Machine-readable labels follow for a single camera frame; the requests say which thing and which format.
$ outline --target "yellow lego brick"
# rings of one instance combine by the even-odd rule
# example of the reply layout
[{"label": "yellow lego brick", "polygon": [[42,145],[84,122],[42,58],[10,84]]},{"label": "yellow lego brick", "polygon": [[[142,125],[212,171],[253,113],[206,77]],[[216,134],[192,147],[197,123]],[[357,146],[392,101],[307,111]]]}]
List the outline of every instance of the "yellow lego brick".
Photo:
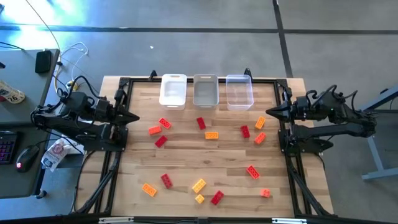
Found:
[{"label": "yellow lego brick", "polygon": [[206,139],[218,139],[218,132],[206,132]]},{"label": "yellow lego brick", "polygon": [[156,189],[147,183],[145,183],[144,186],[142,186],[142,190],[145,191],[147,194],[149,194],[151,197],[153,197],[156,194]]},{"label": "yellow lego brick", "polygon": [[195,200],[196,200],[198,203],[202,203],[202,202],[205,200],[205,198],[204,198],[202,195],[198,195],[198,196],[195,198]]},{"label": "yellow lego brick", "polygon": [[265,122],[266,122],[266,118],[263,117],[263,116],[260,116],[259,119],[257,120],[257,123],[256,123],[255,127],[256,127],[258,130],[260,130],[260,129],[263,127],[263,125],[264,125]]},{"label": "yellow lego brick", "polygon": [[206,182],[203,179],[200,179],[195,185],[192,187],[192,190],[197,194],[204,186]]}]

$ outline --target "keyboard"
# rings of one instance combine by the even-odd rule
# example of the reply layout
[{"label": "keyboard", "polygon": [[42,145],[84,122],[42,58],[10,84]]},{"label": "keyboard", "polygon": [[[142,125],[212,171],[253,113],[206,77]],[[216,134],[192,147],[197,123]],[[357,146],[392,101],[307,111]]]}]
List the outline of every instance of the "keyboard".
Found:
[{"label": "keyboard", "polygon": [[0,131],[0,165],[12,164],[17,151],[17,135],[16,131]]}]

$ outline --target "white plastic bin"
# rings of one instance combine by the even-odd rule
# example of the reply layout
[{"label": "white plastic bin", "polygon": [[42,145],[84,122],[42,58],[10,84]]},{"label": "white plastic bin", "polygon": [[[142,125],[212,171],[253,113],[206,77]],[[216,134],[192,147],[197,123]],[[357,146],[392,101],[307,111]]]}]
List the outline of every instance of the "white plastic bin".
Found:
[{"label": "white plastic bin", "polygon": [[216,75],[193,76],[193,104],[199,110],[214,110],[218,105],[218,77]]},{"label": "white plastic bin", "polygon": [[249,75],[227,75],[226,101],[228,110],[232,111],[245,111],[254,104]]},{"label": "white plastic bin", "polygon": [[160,86],[159,103],[167,110],[183,110],[187,96],[187,76],[164,74]]}]

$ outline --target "wooden table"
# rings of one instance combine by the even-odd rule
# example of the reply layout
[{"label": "wooden table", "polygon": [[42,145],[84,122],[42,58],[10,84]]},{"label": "wooden table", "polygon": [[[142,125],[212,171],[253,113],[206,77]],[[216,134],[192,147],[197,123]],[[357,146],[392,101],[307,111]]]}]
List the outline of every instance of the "wooden table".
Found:
[{"label": "wooden table", "polygon": [[[104,77],[101,96],[112,99],[120,77]],[[294,96],[305,94],[301,78],[289,78]],[[199,111],[193,106],[193,85],[188,84],[183,111],[166,111],[159,105],[160,83],[135,83],[130,112],[140,120],[129,124],[129,139],[122,155],[112,215],[167,217],[292,217],[292,199],[284,156],[280,152],[277,119],[265,110],[276,106],[274,89],[269,84],[254,84],[254,105],[249,111],[228,111],[226,88],[220,83],[220,104],[215,111]],[[261,131],[266,140],[257,146],[254,138],[261,132],[254,128],[259,116],[266,117]],[[203,117],[205,130],[199,130],[196,118]],[[148,128],[165,118],[172,123],[155,136]],[[242,125],[248,125],[250,139],[243,139]],[[206,140],[205,131],[218,131],[219,140]],[[161,136],[169,139],[161,148],[154,142]],[[98,185],[104,153],[96,152],[87,161],[81,175],[77,207],[81,207]],[[302,156],[307,185],[326,210],[333,213],[323,166],[314,155]],[[246,168],[253,165],[260,173],[254,180]],[[160,179],[168,174],[173,187],[167,190]],[[202,204],[192,186],[204,179],[200,191]],[[155,197],[141,190],[144,183],[157,189]],[[271,190],[271,197],[260,196],[261,189]],[[210,200],[220,190],[222,201]],[[302,194],[298,191],[299,201]]]}]

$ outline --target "computer mouse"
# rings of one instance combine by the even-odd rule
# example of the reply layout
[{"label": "computer mouse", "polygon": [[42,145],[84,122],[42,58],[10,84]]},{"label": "computer mouse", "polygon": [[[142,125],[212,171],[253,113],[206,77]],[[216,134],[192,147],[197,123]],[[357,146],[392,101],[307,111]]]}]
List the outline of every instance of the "computer mouse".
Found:
[{"label": "computer mouse", "polygon": [[18,172],[27,172],[32,167],[40,149],[37,146],[28,146],[19,154],[15,167]]}]

